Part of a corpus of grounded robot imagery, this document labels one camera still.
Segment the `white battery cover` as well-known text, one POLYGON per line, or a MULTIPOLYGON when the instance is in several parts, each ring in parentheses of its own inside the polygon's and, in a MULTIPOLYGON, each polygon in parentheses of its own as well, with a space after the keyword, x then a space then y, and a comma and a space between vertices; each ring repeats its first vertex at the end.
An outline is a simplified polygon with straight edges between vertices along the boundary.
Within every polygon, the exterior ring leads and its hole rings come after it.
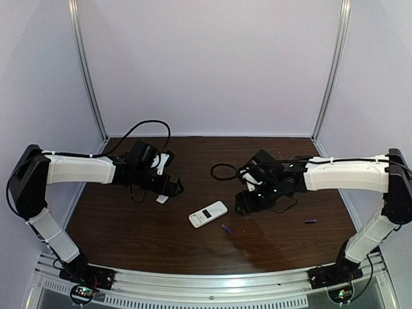
POLYGON ((164 204, 168 199, 169 199, 168 196, 159 195, 158 198, 156 199, 156 202, 160 204, 164 204))

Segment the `white remote control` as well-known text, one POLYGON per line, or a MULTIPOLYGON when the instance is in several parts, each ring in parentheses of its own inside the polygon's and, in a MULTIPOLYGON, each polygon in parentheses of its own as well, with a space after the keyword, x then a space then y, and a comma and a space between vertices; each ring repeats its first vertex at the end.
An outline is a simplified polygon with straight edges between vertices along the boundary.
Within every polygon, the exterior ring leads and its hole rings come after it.
POLYGON ((191 225, 198 229, 220 217, 228 212, 227 206, 222 201, 216 201, 192 214, 188 219, 191 225))

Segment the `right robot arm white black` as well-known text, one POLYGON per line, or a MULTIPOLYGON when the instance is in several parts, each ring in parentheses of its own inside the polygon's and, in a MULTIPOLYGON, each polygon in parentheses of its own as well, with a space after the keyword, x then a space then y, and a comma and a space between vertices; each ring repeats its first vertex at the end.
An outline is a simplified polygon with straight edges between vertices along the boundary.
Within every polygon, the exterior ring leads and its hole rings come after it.
POLYGON ((247 186, 235 197, 235 210, 242 216, 269 209, 281 197, 297 192, 352 189, 383 195, 382 206, 344 242, 336 262, 310 270, 315 281, 321 277, 336 283, 355 279, 367 255, 393 231, 411 223, 411 170, 398 149, 369 158, 297 156, 289 160, 276 160, 261 149, 239 169, 237 177, 247 186))

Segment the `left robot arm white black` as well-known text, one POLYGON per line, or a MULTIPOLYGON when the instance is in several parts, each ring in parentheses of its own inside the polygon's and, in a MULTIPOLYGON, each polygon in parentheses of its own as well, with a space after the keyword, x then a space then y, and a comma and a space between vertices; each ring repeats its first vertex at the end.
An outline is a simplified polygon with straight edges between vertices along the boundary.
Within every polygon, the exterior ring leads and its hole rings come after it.
POLYGON ((107 154, 71 154, 42 150, 29 145, 20 157, 6 184, 6 201, 56 253, 64 267, 83 269, 88 259, 51 214, 46 188, 56 183, 100 183, 137 186, 158 195, 163 203, 184 191, 180 180, 171 181, 164 169, 174 160, 166 153, 139 140, 130 151, 107 154))

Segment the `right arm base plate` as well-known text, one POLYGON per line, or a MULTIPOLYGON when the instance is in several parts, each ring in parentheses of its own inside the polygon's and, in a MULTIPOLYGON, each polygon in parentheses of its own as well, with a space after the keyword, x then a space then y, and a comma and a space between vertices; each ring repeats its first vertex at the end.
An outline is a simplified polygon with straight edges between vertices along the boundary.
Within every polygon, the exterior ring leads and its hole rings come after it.
POLYGON ((352 280, 359 279, 363 276, 363 272, 359 267, 349 270, 347 268, 339 268, 336 264, 327 266, 318 265, 308 270, 307 274, 313 290, 350 283, 352 280))

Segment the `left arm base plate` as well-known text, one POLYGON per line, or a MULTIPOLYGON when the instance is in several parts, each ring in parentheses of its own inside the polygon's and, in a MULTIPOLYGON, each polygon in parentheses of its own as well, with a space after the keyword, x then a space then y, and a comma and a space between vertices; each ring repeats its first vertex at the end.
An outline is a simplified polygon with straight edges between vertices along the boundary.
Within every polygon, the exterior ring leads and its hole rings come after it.
POLYGON ((59 278, 96 288, 97 290, 111 290, 115 271, 110 268, 96 267, 83 262, 65 263, 59 272, 59 278))

